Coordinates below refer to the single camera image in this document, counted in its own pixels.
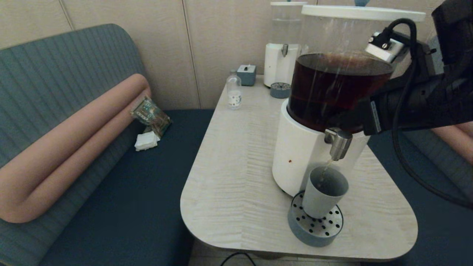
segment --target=dark blue cushion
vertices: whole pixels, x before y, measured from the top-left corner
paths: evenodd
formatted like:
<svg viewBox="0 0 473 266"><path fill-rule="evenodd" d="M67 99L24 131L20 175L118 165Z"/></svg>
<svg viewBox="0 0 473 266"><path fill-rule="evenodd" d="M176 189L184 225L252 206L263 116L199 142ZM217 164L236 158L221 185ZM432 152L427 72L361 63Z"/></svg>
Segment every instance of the dark blue cushion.
<svg viewBox="0 0 473 266"><path fill-rule="evenodd" d="M167 113L174 123L158 147L126 152L41 265L188 264L193 237L180 197L213 110Z"/></svg>
<svg viewBox="0 0 473 266"><path fill-rule="evenodd" d="M404 156L424 180L462 197L458 188L402 134L400 142ZM391 262L364 265L473 265L473 211L437 197L412 179L397 161L391 132L372 136L368 146L414 210L419 233L406 255Z"/></svg>

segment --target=striped upholstery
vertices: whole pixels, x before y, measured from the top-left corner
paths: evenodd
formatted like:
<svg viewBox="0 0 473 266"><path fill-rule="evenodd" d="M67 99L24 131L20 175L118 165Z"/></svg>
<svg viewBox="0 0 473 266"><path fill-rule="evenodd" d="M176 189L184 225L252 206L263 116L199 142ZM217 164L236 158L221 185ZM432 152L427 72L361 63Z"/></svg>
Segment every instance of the striped upholstery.
<svg viewBox="0 0 473 266"><path fill-rule="evenodd" d="M119 26L108 24L0 51L0 167L31 143L134 73L138 51ZM0 262L37 265L102 179L132 146L134 122L38 219L0 220Z"/></svg>
<svg viewBox="0 0 473 266"><path fill-rule="evenodd" d="M429 129L403 132L470 200L473 201L473 167Z"/></svg>

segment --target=small glass bottle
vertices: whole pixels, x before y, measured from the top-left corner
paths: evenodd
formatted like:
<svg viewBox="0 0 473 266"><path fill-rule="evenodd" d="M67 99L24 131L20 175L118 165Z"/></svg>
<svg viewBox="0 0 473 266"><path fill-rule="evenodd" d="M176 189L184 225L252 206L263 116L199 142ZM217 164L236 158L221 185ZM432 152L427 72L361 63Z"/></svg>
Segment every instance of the small glass bottle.
<svg viewBox="0 0 473 266"><path fill-rule="evenodd" d="M241 79L236 72L236 70L230 71L227 79L228 107L232 110L241 107Z"/></svg>

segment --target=floor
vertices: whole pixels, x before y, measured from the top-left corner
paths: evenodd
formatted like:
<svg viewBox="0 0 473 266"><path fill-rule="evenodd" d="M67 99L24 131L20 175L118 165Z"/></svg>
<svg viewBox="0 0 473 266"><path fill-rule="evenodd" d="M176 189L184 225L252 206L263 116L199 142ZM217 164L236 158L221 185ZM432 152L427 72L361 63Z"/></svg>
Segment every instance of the floor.
<svg viewBox="0 0 473 266"><path fill-rule="evenodd" d="M189 266L220 266L226 257L233 252L221 251L203 245L196 240L192 249ZM325 259L302 257L282 257L276 260L266 260L249 254L256 266L360 266L358 262L343 262ZM236 255L225 263L225 266L252 266L244 255Z"/></svg>

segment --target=clear plastic container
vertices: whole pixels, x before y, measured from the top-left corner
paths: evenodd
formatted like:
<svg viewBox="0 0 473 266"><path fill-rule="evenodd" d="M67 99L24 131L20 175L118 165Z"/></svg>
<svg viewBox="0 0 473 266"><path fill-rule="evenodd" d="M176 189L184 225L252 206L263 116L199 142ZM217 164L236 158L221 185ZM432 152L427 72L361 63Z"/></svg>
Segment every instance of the clear plastic container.
<svg viewBox="0 0 473 266"><path fill-rule="evenodd" d="M394 71L394 65L365 52L369 38L398 18L418 22L425 13L306 5L302 14L288 112L298 123L320 132L331 127L359 132L360 124L339 117L382 87Z"/></svg>
<svg viewBox="0 0 473 266"><path fill-rule="evenodd" d="M302 6L307 2L271 2L271 44L298 44Z"/></svg>
<svg viewBox="0 0 473 266"><path fill-rule="evenodd" d="M227 78L228 107L237 110L241 107L241 79L237 76L237 71L230 71Z"/></svg>

